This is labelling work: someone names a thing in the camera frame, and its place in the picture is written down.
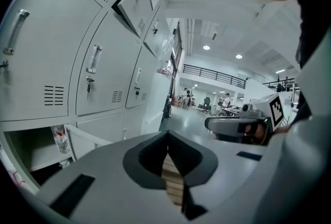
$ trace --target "locker vent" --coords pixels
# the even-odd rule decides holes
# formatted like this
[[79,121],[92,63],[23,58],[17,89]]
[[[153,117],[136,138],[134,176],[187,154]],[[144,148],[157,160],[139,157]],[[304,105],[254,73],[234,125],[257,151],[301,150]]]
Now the locker vent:
[[113,92],[112,102],[121,102],[123,92]]
[[141,18],[141,20],[138,24],[138,27],[139,27],[140,31],[144,31],[145,23],[144,23],[144,20],[142,18]]
[[44,105],[45,106],[62,106],[64,87],[44,86]]
[[156,54],[158,54],[158,53],[159,53],[159,51],[160,51],[160,49],[159,49],[159,46],[158,46],[158,45],[156,45],[156,48],[155,48],[155,53],[156,53]]

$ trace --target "gray floor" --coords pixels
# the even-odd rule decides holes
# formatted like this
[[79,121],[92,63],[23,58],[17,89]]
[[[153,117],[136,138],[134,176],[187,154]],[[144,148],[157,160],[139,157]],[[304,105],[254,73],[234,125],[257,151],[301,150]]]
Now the gray floor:
[[172,106],[170,118],[164,119],[160,125],[160,131],[174,130],[181,135],[198,135],[213,139],[215,135],[205,128],[205,119],[210,115],[203,114],[198,110],[183,109]]

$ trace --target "black metal railing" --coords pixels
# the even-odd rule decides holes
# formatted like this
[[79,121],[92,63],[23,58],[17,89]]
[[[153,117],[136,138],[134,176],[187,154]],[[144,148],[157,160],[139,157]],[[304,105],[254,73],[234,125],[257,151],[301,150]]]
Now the black metal railing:
[[245,80],[242,80],[240,78],[237,78],[237,77],[234,77],[234,76],[222,73],[222,72],[210,70],[210,69],[204,69],[204,68],[199,68],[196,66],[184,64],[183,73],[188,73],[188,74],[201,76],[201,77],[205,77],[205,78],[216,80],[216,81],[221,81],[221,82],[224,82],[224,83],[227,83],[230,85],[235,85],[235,86],[243,88],[243,89],[245,89],[245,87],[246,87]]
[[286,92],[286,91],[291,92],[291,91],[293,91],[293,85],[294,85],[295,91],[300,90],[300,88],[297,85],[294,78],[280,80],[280,81],[267,82],[267,83],[263,83],[263,85],[269,87],[270,89],[272,89],[274,91],[278,90],[279,92]]

